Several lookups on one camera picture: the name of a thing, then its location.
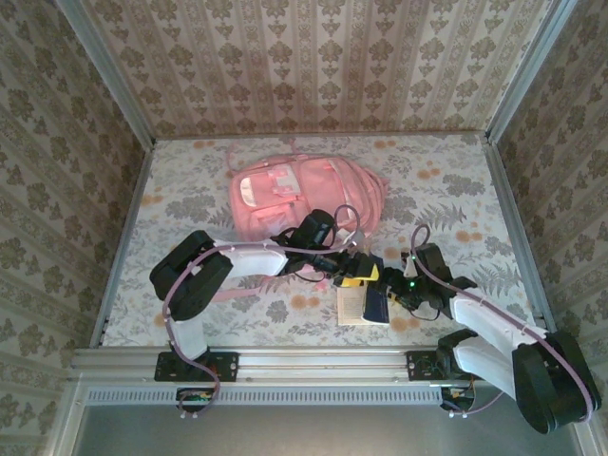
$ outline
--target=wall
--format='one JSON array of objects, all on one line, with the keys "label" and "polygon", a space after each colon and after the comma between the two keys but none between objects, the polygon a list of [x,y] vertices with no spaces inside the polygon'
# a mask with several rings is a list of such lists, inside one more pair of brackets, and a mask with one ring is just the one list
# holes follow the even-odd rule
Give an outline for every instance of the wall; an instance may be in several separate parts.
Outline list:
[{"label": "wall", "polygon": [[558,326],[606,390],[608,2],[578,2],[499,149]]},{"label": "wall", "polygon": [[52,2],[0,4],[0,454],[45,441],[143,152]]},{"label": "wall", "polygon": [[484,129],[547,0],[85,0],[156,137]]}]

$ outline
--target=gray floor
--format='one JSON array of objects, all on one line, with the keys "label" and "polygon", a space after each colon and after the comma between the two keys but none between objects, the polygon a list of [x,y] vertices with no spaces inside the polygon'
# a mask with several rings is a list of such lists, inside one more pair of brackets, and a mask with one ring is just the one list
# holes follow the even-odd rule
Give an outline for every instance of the gray floor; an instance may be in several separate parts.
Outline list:
[{"label": "gray floor", "polygon": [[77,456],[576,456],[570,427],[537,434],[504,398],[467,419],[431,407],[88,408]]}]

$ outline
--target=floral tablecloth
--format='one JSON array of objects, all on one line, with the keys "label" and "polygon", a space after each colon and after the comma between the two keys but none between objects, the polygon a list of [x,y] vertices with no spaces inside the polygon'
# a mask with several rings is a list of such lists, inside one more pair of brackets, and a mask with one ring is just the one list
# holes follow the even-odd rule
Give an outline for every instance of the floral tablecloth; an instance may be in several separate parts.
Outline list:
[{"label": "floral tablecloth", "polygon": [[[240,168],[292,152],[292,138],[239,139],[232,157]],[[194,230],[237,240],[229,204],[226,150],[235,140],[158,142],[135,229],[128,244],[105,346],[163,346],[162,303],[150,270]],[[531,321],[522,280],[477,134],[297,137],[302,153],[356,160],[389,179],[389,195],[371,251],[399,266],[409,234],[420,222],[432,228],[455,276],[468,276],[494,302]],[[228,288],[260,285],[252,276]],[[418,314],[434,311],[424,304]],[[294,276],[274,279],[260,293],[205,310],[211,346],[401,346],[434,344],[459,329],[441,316],[413,318],[390,306],[389,326],[337,326],[336,290]]]}]

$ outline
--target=pink backpack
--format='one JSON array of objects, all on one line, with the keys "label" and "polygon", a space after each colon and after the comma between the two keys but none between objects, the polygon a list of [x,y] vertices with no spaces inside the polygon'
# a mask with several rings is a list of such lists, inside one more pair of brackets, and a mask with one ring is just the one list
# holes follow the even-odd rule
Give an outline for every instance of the pink backpack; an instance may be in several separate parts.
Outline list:
[{"label": "pink backpack", "polygon": [[[293,142],[292,149],[293,155],[270,157],[234,175],[230,201],[239,238],[266,239],[299,226],[313,209],[333,215],[341,204],[357,210],[369,236],[380,220],[387,182],[352,160],[298,154]],[[341,211],[337,224],[354,230],[354,213]]]}]

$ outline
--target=vent grille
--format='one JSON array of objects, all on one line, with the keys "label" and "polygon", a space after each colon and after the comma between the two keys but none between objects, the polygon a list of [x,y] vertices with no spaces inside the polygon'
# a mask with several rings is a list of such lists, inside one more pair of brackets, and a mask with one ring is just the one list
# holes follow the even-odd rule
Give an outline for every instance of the vent grille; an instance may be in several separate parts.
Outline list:
[{"label": "vent grille", "polygon": [[[178,387],[96,387],[88,391],[89,406],[176,405]],[[436,405],[441,392],[434,387],[226,387],[218,405],[230,406],[378,406]]]}]

